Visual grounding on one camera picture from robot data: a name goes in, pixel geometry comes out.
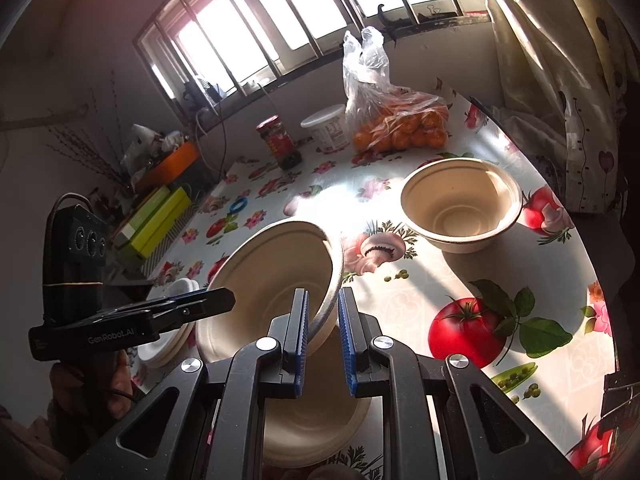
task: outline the window sill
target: window sill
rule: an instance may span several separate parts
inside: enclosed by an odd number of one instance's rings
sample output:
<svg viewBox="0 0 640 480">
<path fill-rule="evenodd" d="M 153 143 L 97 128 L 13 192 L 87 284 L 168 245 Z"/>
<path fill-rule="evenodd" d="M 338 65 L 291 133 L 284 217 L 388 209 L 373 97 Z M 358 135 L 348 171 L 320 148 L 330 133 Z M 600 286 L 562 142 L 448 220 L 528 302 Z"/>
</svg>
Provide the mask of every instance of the window sill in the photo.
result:
<svg viewBox="0 0 640 480">
<path fill-rule="evenodd" d="M 476 23 L 489 23 L 491 22 L 491 18 L 487 12 L 475 12 L 472 15 L 468 16 L 455 16 L 453 18 L 443 18 L 441 20 L 432 20 L 427 23 L 421 23 L 419 25 L 413 25 L 411 27 L 401 28 L 395 31 L 396 37 L 398 40 L 401 38 L 406 38 L 407 36 L 413 36 L 415 34 L 421 34 L 423 32 L 429 32 L 430 30 L 438 30 L 441 28 L 450 28 L 450 27 L 459 27 L 460 25 L 474 25 Z M 385 44 L 392 42 L 392 40 L 385 40 Z M 291 72 L 277 78 L 275 81 L 272 81 L 264 86 L 264 89 L 267 93 L 271 93 L 281 86 L 290 83 L 294 79 L 299 78 L 302 75 L 305 75 L 313 70 L 320 68 L 326 64 L 332 63 L 338 59 L 342 58 L 342 47 L 338 47 L 332 52 L 324 54 L 322 57 L 313 60 L 304 64 L 303 66 L 292 70 Z M 228 120 L 232 115 L 238 113 L 240 110 L 248 106 L 249 104 L 257 101 L 260 98 L 264 97 L 264 93 L 258 89 L 254 91 L 252 94 L 247 96 L 242 96 L 241 99 L 236 100 L 235 95 L 229 96 L 229 102 L 226 104 L 223 100 L 222 105 L 222 114 L 224 116 L 225 121 Z M 213 114 L 207 114 L 209 120 L 206 120 L 206 124 L 204 124 L 205 130 L 212 130 L 216 126 L 220 124 L 220 118 Z"/>
</svg>

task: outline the bag of oranges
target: bag of oranges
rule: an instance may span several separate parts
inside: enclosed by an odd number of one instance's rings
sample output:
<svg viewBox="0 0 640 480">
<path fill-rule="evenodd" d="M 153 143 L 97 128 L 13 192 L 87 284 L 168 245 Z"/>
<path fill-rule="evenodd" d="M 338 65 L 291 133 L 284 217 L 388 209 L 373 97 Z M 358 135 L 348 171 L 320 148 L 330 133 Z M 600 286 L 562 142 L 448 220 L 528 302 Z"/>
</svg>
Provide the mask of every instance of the bag of oranges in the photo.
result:
<svg viewBox="0 0 640 480">
<path fill-rule="evenodd" d="M 362 46 L 349 31 L 345 33 L 342 75 L 348 99 L 346 129 L 358 152 L 446 145 L 446 102 L 390 83 L 389 59 L 382 34 L 375 28 L 363 29 Z"/>
</svg>

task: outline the silver screw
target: silver screw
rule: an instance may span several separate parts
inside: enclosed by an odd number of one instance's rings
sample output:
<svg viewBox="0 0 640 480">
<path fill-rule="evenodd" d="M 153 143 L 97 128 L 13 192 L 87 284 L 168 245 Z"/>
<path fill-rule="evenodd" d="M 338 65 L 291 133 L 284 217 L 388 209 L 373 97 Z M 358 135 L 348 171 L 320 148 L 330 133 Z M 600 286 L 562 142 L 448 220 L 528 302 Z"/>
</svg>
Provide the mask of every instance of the silver screw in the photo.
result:
<svg viewBox="0 0 640 480">
<path fill-rule="evenodd" d="M 386 350 L 387 348 L 391 348 L 394 345 L 394 340 L 391 339 L 388 335 L 379 335 L 373 340 L 373 344 L 378 348 Z"/>
<path fill-rule="evenodd" d="M 466 368 L 469 366 L 469 359 L 462 354 L 453 354 L 449 357 L 449 364 L 454 368 Z"/>
<path fill-rule="evenodd" d="M 255 345 L 260 350 L 273 350 L 278 345 L 278 342 L 273 337 L 261 337 L 255 342 Z"/>
<path fill-rule="evenodd" d="M 202 361 L 195 357 L 187 357 L 180 363 L 180 368 L 183 372 L 190 374 L 191 372 L 197 372 L 202 366 Z"/>
</svg>

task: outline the beige curtain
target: beige curtain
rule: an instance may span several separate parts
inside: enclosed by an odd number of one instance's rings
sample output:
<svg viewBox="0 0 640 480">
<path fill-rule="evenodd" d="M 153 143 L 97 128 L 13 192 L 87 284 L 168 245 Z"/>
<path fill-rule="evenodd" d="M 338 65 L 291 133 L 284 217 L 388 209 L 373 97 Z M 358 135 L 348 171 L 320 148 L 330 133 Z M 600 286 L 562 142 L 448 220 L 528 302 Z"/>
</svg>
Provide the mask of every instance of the beige curtain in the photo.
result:
<svg viewBox="0 0 640 480">
<path fill-rule="evenodd" d="M 618 125 L 634 53 L 606 0 L 486 0 L 505 108 L 497 119 L 529 158 L 549 161 L 572 212 L 616 193 Z"/>
</svg>

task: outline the printed pea pod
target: printed pea pod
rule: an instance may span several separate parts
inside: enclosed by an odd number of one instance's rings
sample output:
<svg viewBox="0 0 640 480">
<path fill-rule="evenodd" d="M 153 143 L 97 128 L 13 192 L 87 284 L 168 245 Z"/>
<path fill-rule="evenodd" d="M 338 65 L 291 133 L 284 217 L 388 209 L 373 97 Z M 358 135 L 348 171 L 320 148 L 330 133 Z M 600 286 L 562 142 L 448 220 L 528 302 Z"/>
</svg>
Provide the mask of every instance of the printed pea pod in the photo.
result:
<svg viewBox="0 0 640 480">
<path fill-rule="evenodd" d="M 495 377 L 492 377 L 491 380 L 504 394 L 508 394 L 511 390 L 529 379 L 537 369 L 538 365 L 535 363 L 518 365 L 497 374 Z"/>
</svg>

